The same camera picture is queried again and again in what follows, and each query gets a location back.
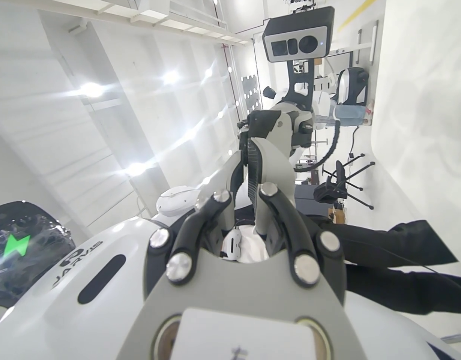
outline white floor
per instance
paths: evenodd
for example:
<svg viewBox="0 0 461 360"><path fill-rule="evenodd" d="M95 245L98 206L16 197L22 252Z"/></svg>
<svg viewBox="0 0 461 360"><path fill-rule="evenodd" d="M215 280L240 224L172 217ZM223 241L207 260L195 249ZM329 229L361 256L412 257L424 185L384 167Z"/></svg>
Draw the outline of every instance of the white floor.
<svg viewBox="0 0 461 360"><path fill-rule="evenodd" d="M336 21L335 26L340 24L361 4L364 0L327 0L327 4L331 3L336 8ZM384 18L385 0L377 0L375 5L371 6L367 11L358 16L352 23L350 23L344 30L334 32L334 39L336 43L348 44L352 41L352 37L358 29L368 29L369 24L379 20L379 34L378 34L378 47L376 48L376 62L373 66L368 64L368 60L363 60L360 66L365 67L371 78L369 80L369 99L375 100L378 105L379 93L376 93L377 75L380 60L380 46L382 37L382 25ZM376 118L378 120L385 119L384 114L379 114ZM342 128L339 143L335 154L326 163L326 170L333 170L335 160L346 162L348 153L352 145L352 133L355 127ZM376 165L367 169L364 173L356 176L352 182L355 185L364 188L363 192L350 188L349 192L356 197L360 197L364 202L370 203L374 206L374 210L357 203L352 199L345 201L346 221L352 225L359 225L374 230L388 230L399 222L413 221L416 219L426 218L424 213L420 212L415 202L412 202L401 189L402 187L392 178L388 170L379 162L373 155L373 148L371 144L372 126L361 126L355 132L353 153L358 155L364 153L366 156L356 161L347 173L354 173L359 168L365 166L369 161L375 161ZM333 129L328 128L320 130L317 133L318 140L329 139L329 144L333 137ZM328 150L328 145L320 144L318 146L317 156L320 159ZM413 270L420 270L422 268L412 268ZM450 265L442 265L435 267L441 273L461 276L461 264L455 263ZM427 316L406 315L416 323L436 336L446 336L456 333L461 333L461 315L449 313L433 313ZM454 344L457 350L461 351L461 343Z"/></svg>

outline camera lens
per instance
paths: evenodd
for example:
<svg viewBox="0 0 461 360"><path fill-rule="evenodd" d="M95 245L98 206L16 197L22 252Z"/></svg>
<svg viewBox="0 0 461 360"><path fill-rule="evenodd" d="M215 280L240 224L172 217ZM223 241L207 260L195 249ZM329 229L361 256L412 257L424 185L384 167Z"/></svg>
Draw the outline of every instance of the camera lens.
<svg viewBox="0 0 461 360"><path fill-rule="evenodd" d="M274 56L285 56L287 52L287 41L274 41L271 43Z"/></svg>
<svg viewBox="0 0 461 360"><path fill-rule="evenodd" d="M297 55L297 52L299 51L297 49L297 40L295 38L291 38L287 41L287 46L289 48L289 53L291 55Z"/></svg>
<svg viewBox="0 0 461 360"><path fill-rule="evenodd" d="M312 53L318 45L317 39L314 36L305 36L299 41L299 49L303 53Z"/></svg>

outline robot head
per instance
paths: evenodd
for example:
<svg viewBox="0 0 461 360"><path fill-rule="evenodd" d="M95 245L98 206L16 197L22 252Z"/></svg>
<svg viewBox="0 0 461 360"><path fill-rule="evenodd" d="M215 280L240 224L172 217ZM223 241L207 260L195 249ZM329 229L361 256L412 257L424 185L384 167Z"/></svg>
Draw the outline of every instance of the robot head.
<svg viewBox="0 0 461 360"><path fill-rule="evenodd" d="M0 306L9 308L66 254L70 232L29 202L0 206Z"/></svg>

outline black cable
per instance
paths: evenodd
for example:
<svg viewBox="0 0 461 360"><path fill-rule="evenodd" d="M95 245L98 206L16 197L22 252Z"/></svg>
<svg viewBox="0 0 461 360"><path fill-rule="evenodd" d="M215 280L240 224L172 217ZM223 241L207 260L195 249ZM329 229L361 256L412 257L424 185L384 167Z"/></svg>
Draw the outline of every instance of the black cable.
<svg viewBox="0 0 461 360"><path fill-rule="evenodd" d="M349 154L352 154L352 150L354 149L354 142L355 142L355 132L357 132L357 129L359 128L359 126L357 126L354 130L354 132L352 133L352 147L350 147L350 151L349 151Z"/></svg>
<svg viewBox="0 0 461 360"><path fill-rule="evenodd" d="M440 272L436 271L435 269L429 268L428 266L425 266L425 265L421 265L418 262L415 262L415 261L412 261L411 259L407 259L405 257L402 257L401 255L395 254L395 253L391 252L390 250L384 249L383 247L380 247L380 246L373 245L371 243L360 242L359 240L352 240L352 239L345 239L345 240L347 242L354 242L354 243L358 243L359 245L368 245L368 246L374 247L375 249L383 250L386 253L391 254L394 257L400 258L400 259L402 259L402 260L404 260L404 261L406 261L408 263L414 264L415 266L421 266L422 268L428 269L429 271L437 274L442 279L445 279L446 281L452 283L454 286L458 287L461 290L461 285L459 283L453 281L452 279L448 278L444 274L441 274Z"/></svg>
<svg viewBox="0 0 461 360"><path fill-rule="evenodd" d="M337 120L335 121L335 133L333 135L332 144L327 154L325 154L325 156L319 162L316 162L313 165L308 166L307 168L294 168L294 171L296 171L297 173L310 172L311 170L314 170L318 168L319 166L323 165L325 161L328 160L330 156L333 154L333 152L335 151L335 148L337 147L337 141L339 140L339 134L340 134L340 121Z"/></svg>

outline white robot casing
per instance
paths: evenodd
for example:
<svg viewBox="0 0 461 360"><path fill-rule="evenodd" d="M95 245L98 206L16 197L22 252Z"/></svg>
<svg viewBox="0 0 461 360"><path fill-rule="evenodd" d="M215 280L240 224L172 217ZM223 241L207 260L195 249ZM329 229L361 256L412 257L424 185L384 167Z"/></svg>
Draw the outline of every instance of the white robot casing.
<svg viewBox="0 0 461 360"><path fill-rule="evenodd" d="M182 191L189 204L174 204L173 216L158 215L160 220L172 223L189 211L199 191L179 188L172 195ZM131 218L78 247L74 252L89 252L63 277L71 264L55 265L0 322L0 360L114 360L144 304L145 257L160 224ZM79 293L119 254L126 257L121 269L95 299L80 304ZM345 313L369 360L437 360L428 344L461 360L460 353L411 320L359 295L347 293Z"/></svg>
<svg viewBox="0 0 461 360"><path fill-rule="evenodd" d="M114 359L144 303L145 257L158 228L131 218L56 264L0 321L0 360ZM124 265L95 299L80 304L79 293L119 254L125 256ZM60 266L67 259L70 263Z"/></svg>

